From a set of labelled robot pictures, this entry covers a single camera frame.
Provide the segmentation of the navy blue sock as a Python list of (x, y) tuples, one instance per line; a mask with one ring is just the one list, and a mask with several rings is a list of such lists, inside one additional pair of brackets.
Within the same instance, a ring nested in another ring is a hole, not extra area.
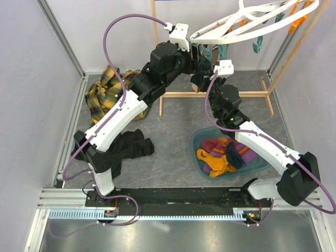
[(230, 142), (226, 146), (226, 157), (229, 164), (238, 170), (244, 165), (244, 161), (240, 154), (236, 151), (233, 142)]
[(213, 75), (212, 64), (208, 59), (202, 59), (200, 64), (200, 71), (192, 75), (190, 82), (195, 84), (199, 91), (204, 92), (207, 90), (210, 77)]

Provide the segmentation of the white oval clip hanger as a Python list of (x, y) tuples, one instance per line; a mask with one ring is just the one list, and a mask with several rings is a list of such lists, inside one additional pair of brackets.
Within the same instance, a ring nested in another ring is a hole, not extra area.
[(190, 35), (196, 44), (224, 45), (250, 40), (275, 32), (313, 12), (319, 1), (276, 1), (248, 6), (239, 1), (237, 12)]

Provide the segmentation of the maroon purple striped sock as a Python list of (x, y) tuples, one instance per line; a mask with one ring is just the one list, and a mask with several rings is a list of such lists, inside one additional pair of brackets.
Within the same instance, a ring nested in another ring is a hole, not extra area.
[(233, 142), (236, 151), (240, 154), (240, 156), (242, 157), (242, 159), (244, 161), (244, 165), (249, 164), (251, 161), (253, 161), (257, 157), (257, 154), (252, 149), (250, 149), (246, 145), (244, 145), (244, 144), (242, 144), (242, 143), (240, 143), (240, 142), (238, 142), (236, 140), (233, 140), (231, 138), (219, 138), (219, 140), (224, 145), (224, 148), (225, 148), (224, 149), (224, 153), (225, 153), (225, 155), (226, 155), (226, 146), (227, 146), (227, 144), (229, 144), (230, 142)]
[[(211, 154), (213, 157), (222, 157), (224, 155), (224, 145), (219, 139), (208, 139), (202, 142), (202, 149), (207, 153)], [(210, 173), (212, 169), (207, 163), (204, 164), (203, 171)]]

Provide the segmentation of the mustard yellow sock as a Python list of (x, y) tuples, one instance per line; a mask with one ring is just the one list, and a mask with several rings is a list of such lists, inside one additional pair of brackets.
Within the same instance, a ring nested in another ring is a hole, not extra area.
[(211, 160), (209, 166), (212, 169), (212, 171), (210, 171), (209, 173), (210, 177), (218, 177), (226, 172), (236, 171), (236, 169), (228, 162), (225, 155), (223, 155), (220, 158), (214, 157)]
[(224, 162), (221, 158), (213, 157), (211, 154), (207, 153), (203, 149), (197, 150), (196, 154), (199, 160), (207, 163), (208, 166), (214, 171), (221, 170), (224, 166)]

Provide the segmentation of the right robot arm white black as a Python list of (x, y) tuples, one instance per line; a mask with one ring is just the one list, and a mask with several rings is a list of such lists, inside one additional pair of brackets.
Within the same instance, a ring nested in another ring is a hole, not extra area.
[(301, 154), (281, 144), (238, 108), (241, 98), (236, 87), (224, 84), (225, 79), (213, 72), (206, 91), (205, 106), (212, 114), (210, 123), (224, 134), (246, 145), (266, 160), (279, 174), (262, 180), (257, 178), (240, 194), (241, 202), (248, 207), (260, 199), (281, 197), (291, 206), (307, 202), (307, 198), (320, 187), (317, 158), (310, 152)]

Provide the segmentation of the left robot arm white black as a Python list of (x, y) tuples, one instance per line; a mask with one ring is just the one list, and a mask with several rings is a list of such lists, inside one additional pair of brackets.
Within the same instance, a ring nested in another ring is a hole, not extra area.
[(160, 43), (150, 54), (150, 60), (121, 92), (116, 104), (86, 132), (75, 133), (75, 156), (81, 155), (89, 165), (89, 172), (98, 192), (97, 201), (111, 206), (115, 201), (113, 178), (118, 173), (121, 155), (112, 154), (111, 147), (121, 131), (155, 100), (181, 74), (198, 77), (210, 70), (199, 46), (179, 48), (171, 41)]

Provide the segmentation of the teal plastic tub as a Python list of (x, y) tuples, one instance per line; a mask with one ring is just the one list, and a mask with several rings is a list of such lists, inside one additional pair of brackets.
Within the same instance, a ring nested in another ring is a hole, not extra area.
[(223, 180), (270, 168), (270, 164), (251, 148), (222, 134), (216, 127), (193, 133), (191, 151), (197, 170), (209, 180)]

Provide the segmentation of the yellow plaid shirt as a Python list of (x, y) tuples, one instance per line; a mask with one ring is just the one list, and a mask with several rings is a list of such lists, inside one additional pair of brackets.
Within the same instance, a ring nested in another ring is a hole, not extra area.
[(94, 83), (85, 94), (85, 101), (89, 107), (92, 125), (97, 124), (119, 101), (122, 96), (122, 84), (114, 71), (107, 65), (99, 80)]

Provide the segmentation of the black garment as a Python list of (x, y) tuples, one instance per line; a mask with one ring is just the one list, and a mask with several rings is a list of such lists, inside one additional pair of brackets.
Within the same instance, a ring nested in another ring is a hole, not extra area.
[(106, 152), (98, 152), (91, 144), (87, 144), (75, 159), (90, 163), (97, 174), (110, 171), (112, 178), (115, 178), (121, 174), (122, 160), (153, 153), (154, 144), (151, 139), (146, 139), (142, 131), (137, 129), (119, 133)]

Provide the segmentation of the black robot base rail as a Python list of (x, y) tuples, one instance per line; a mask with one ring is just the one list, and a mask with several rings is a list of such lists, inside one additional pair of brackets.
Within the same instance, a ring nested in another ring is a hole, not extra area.
[(121, 188), (111, 195), (134, 198), (138, 214), (143, 215), (224, 215), (232, 214), (234, 208), (271, 206), (271, 200), (255, 200), (241, 187)]

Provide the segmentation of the aluminium corner post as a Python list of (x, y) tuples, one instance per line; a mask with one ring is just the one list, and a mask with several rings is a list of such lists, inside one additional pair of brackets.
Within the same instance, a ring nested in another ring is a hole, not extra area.
[(39, 5), (40, 9), (44, 13), (47, 21), (49, 22), (51, 28), (53, 29), (56, 37), (58, 38), (60, 44), (62, 45), (65, 53), (67, 54), (68, 58), (70, 59), (71, 63), (73, 64), (74, 68), (76, 69), (77, 73), (81, 78), (86, 76), (85, 71), (83, 70), (78, 58), (76, 57), (68, 39), (66, 38), (64, 32), (62, 31), (55, 14), (53, 13), (51, 7), (49, 6), (46, 0), (37, 0), (37, 4)]

